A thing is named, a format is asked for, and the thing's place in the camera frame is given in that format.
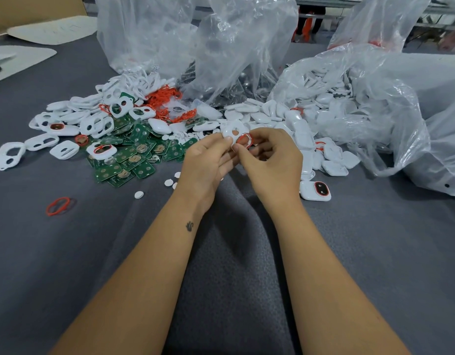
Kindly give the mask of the person's left hand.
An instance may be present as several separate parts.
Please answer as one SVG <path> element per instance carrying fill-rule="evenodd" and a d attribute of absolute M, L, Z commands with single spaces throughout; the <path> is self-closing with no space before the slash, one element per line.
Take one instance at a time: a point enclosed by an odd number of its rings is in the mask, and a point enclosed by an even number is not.
<path fill-rule="evenodd" d="M 184 158 L 174 196 L 183 199 L 197 215 L 211 207 L 221 180 L 233 168 L 212 168 L 212 147 L 231 149 L 232 138 L 214 133 L 190 146 Z"/>

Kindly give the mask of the person's right hand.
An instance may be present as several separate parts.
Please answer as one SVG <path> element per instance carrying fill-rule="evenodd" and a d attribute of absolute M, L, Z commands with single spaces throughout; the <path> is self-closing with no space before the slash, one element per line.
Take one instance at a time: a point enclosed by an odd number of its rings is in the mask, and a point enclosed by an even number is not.
<path fill-rule="evenodd" d="M 299 195 L 303 156 L 283 129 L 257 128 L 250 132 L 262 148 L 258 160 L 240 161 L 253 189 L 269 213 L 302 208 Z"/>

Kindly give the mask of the white plastic shell with hole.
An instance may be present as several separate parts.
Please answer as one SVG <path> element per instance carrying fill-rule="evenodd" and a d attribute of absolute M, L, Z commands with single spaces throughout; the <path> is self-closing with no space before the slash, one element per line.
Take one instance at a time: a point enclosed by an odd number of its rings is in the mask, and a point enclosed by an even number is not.
<path fill-rule="evenodd" d="M 242 144 L 246 148 L 249 148 L 253 144 L 253 138 L 249 133 L 249 128 L 243 124 L 240 120 L 227 121 L 221 128 L 223 137 L 231 137 L 232 145 L 235 143 Z"/>

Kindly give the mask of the person's left forearm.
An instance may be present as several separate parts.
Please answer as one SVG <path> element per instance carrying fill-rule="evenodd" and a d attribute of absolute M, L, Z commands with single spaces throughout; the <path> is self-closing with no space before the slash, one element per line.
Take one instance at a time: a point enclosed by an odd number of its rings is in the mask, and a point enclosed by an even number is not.
<path fill-rule="evenodd" d="M 181 182 L 141 240 L 49 355 L 161 355 L 203 215 L 215 191 Z"/>

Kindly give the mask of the person's right forearm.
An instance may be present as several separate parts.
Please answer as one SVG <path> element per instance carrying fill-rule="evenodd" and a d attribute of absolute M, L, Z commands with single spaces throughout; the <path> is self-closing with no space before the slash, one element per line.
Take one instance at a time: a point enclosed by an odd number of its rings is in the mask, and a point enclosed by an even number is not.
<path fill-rule="evenodd" d="M 278 234 L 303 355 L 411 355 L 330 249 L 299 196 L 261 201 Z"/>

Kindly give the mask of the pile of small white buttons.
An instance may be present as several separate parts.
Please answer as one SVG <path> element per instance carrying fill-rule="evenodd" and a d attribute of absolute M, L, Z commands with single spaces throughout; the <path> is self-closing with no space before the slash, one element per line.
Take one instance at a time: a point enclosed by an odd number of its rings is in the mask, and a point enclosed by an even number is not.
<path fill-rule="evenodd" d="M 197 142 L 210 134 L 212 134 L 212 131 L 175 132 L 168 135 L 162 135 L 161 139 L 163 141 L 178 141 L 179 144 L 185 144 L 190 139 L 195 139 Z"/>

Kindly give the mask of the pile of white plastic covers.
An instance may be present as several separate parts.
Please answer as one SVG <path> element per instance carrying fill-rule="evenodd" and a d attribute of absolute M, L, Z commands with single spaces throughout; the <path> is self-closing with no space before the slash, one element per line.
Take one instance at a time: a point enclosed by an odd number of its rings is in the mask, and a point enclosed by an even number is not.
<path fill-rule="evenodd" d="M 360 104 L 358 98 L 351 96 L 352 83 L 346 83 L 346 75 L 343 78 L 339 87 L 313 96 L 312 99 L 302 100 L 293 108 L 274 100 L 262 103 L 247 99 L 243 103 L 225 106 L 219 111 L 195 100 L 187 112 L 194 113 L 192 118 L 199 115 L 207 119 L 202 125 L 195 126 L 194 131 L 221 133 L 225 123 L 234 120 L 240 120 L 250 131 L 262 127 L 283 129 L 302 152 L 303 181 L 312 180 L 315 171 L 322 171 L 331 177 L 345 177 L 350 169 L 360 163 L 360 159 L 352 152 L 342 149 L 340 144 L 345 141 L 340 140 L 340 131 L 335 133 L 333 126 L 353 121 L 364 121 L 366 126 L 372 126 L 373 115 L 384 110 L 384 106 L 373 102 Z M 153 127 L 160 124 L 160 121 L 152 118 L 148 122 L 156 133 L 170 134 L 187 120 L 171 123 L 160 130 Z"/>

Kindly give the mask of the assembled white device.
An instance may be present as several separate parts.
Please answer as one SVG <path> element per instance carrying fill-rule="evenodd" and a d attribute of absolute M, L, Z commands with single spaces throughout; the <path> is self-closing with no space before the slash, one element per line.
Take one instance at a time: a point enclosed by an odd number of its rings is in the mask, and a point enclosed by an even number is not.
<path fill-rule="evenodd" d="M 328 202 L 331 200 L 331 192 L 328 186 L 321 181 L 301 181 L 299 193 L 306 201 Z"/>

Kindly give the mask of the pile of green circuit boards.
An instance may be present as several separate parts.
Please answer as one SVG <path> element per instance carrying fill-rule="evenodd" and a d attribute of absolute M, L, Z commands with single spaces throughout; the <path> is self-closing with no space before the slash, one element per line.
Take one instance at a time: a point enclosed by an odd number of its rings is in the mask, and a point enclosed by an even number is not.
<path fill-rule="evenodd" d="M 207 121 L 199 115 L 182 122 L 175 132 L 197 132 L 193 128 Z M 124 116 L 114 120 L 115 130 L 99 139 L 87 136 L 84 146 L 87 160 L 94 170 L 97 183 L 110 184 L 119 188 L 132 179 L 145 179 L 156 172 L 162 162 L 183 163 L 190 146 L 178 141 L 163 141 L 163 134 L 156 133 L 148 120 L 135 121 Z"/>

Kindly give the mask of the grey felt table cover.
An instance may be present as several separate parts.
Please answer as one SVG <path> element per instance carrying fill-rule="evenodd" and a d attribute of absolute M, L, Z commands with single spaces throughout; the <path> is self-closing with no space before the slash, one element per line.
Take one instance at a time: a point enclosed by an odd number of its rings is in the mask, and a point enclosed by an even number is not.
<path fill-rule="evenodd" d="M 95 36 L 0 81 L 0 146 L 39 132 L 49 103 L 94 94 L 114 76 Z M 172 195 L 180 163 L 120 188 L 94 179 L 85 152 L 26 152 L 0 171 L 0 355 L 45 354 L 110 278 Z M 322 173 L 330 202 L 304 202 L 357 284 L 408 348 L 455 355 L 455 198 L 404 173 Z M 134 194 L 143 191 L 141 199 Z M 299 354 L 275 228 L 242 167 L 203 218 L 167 341 L 177 354 Z"/>

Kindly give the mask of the clear plastic bag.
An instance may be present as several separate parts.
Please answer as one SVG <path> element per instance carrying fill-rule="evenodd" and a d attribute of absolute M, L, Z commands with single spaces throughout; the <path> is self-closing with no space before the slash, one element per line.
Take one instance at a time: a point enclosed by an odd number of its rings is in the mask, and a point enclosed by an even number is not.
<path fill-rule="evenodd" d="M 328 50 L 354 43 L 369 43 L 390 52 L 402 52 L 405 41 L 430 0 L 364 0 L 343 18 Z"/>
<path fill-rule="evenodd" d="M 283 71 L 268 100 L 299 104 L 339 87 L 346 75 L 352 97 L 360 104 L 381 103 L 384 110 L 373 115 L 372 126 L 353 121 L 332 129 L 340 131 L 340 140 L 345 141 L 340 145 L 345 144 L 373 175 L 391 176 L 428 152 L 431 140 L 415 91 L 383 67 L 389 54 L 370 44 L 348 43 L 301 59 Z"/>
<path fill-rule="evenodd" d="M 97 39 L 110 67 L 180 78 L 194 60 L 196 1 L 95 0 Z"/>
<path fill-rule="evenodd" d="M 254 87 L 268 67 L 278 74 L 298 21 L 295 0 L 208 0 L 196 31 L 194 61 L 180 77 L 183 100 L 230 87 L 252 65 Z"/>
<path fill-rule="evenodd" d="M 455 54 L 392 53 L 383 67 L 414 89 L 430 150 L 404 171 L 421 188 L 455 196 Z"/>

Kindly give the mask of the pile of white plastic frames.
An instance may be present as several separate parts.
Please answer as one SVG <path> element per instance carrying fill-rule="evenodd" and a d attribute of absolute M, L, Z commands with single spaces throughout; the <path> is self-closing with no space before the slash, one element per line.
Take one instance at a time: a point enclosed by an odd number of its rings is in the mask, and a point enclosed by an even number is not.
<path fill-rule="evenodd" d="M 88 143 L 115 130 L 114 120 L 129 115 L 133 120 L 159 119 L 169 123 L 168 103 L 182 98 L 176 79 L 157 71 L 124 72 L 96 85 L 96 94 L 58 101 L 32 117 L 29 127 L 41 131 L 39 138 L 7 142 L 0 147 L 0 171 L 15 167 L 27 151 L 56 146 L 61 137 L 74 137 L 59 159 L 69 159 Z"/>

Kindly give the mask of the metal rack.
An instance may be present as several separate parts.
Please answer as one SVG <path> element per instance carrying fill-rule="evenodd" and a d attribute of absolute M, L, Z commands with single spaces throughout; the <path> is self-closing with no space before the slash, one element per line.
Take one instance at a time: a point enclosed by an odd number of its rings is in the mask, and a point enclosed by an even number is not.
<path fill-rule="evenodd" d="M 350 14 L 352 8 L 357 12 L 365 6 L 364 0 L 295 0 L 297 5 L 320 6 L 326 8 L 324 16 L 329 21 L 325 23 L 327 29 L 338 24 L 340 20 Z M 455 0 L 430 0 L 425 11 L 418 17 L 416 27 L 455 30 Z"/>

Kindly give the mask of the white foam sheet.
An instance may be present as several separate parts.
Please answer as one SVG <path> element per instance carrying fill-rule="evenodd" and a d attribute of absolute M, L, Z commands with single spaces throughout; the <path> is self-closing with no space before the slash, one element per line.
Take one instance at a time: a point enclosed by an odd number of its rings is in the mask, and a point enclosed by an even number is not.
<path fill-rule="evenodd" d="M 23 41 L 55 46 L 91 36 L 96 31 L 97 17 L 75 16 L 12 27 L 7 29 L 7 34 Z"/>
<path fill-rule="evenodd" d="M 16 45 L 0 46 L 0 81 L 57 54 L 50 48 Z"/>

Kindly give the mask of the brown cardboard panel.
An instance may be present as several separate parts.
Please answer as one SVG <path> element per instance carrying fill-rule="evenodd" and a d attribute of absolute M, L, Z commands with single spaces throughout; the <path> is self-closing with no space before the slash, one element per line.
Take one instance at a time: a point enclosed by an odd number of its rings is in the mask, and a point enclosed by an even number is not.
<path fill-rule="evenodd" d="M 0 34 L 15 26 L 86 15 L 82 0 L 0 0 Z"/>

